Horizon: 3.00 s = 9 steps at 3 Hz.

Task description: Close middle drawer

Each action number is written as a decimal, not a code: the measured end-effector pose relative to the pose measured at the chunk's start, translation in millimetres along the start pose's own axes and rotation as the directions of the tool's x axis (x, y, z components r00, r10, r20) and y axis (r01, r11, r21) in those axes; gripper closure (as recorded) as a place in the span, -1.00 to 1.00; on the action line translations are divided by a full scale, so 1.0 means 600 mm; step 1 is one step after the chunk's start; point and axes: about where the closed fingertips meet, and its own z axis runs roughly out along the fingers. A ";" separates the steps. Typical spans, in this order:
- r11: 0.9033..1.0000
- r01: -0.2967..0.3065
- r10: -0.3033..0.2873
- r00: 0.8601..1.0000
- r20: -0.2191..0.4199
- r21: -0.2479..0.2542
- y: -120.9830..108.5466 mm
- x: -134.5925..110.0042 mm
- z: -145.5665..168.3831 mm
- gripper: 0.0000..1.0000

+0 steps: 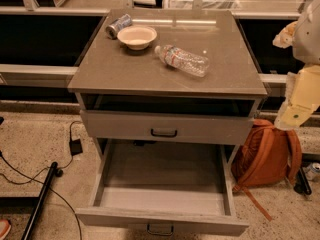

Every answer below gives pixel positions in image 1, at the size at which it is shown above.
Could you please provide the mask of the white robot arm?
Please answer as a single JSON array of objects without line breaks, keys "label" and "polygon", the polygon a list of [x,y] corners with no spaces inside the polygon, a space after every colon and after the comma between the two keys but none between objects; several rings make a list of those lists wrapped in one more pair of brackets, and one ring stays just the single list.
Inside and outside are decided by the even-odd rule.
[{"label": "white robot arm", "polygon": [[272,44],[292,47],[294,58],[304,63],[296,74],[287,74],[285,101],[274,122],[278,129],[291,130],[300,127],[320,107],[320,0],[313,0],[297,21],[275,36]]}]

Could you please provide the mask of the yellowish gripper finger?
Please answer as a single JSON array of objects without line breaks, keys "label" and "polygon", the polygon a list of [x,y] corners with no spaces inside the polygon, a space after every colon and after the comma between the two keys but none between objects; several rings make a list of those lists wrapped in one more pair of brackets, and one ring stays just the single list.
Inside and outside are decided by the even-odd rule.
[{"label": "yellowish gripper finger", "polygon": [[294,32],[297,22],[291,22],[285,26],[273,39],[272,44],[279,48],[288,48],[293,43]]}]

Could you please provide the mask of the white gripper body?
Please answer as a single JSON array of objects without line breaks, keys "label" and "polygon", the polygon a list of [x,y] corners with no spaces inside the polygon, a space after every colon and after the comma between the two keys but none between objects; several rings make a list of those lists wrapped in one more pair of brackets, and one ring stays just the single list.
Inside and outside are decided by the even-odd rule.
[{"label": "white gripper body", "polygon": [[285,101],[274,121],[276,128],[300,127],[320,107],[320,66],[308,65],[286,77]]}]

